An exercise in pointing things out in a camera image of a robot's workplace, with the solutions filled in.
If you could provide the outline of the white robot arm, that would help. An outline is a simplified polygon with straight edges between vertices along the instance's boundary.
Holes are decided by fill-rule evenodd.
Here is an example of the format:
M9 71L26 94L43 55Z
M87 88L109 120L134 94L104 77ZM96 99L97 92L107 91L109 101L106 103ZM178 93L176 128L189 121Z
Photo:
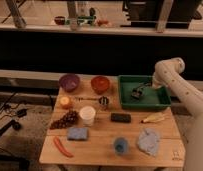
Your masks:
M203 93L180 76L184 69L179 57L157 62L152 86L168 86L195 118L187 136L184 171L203 171Z

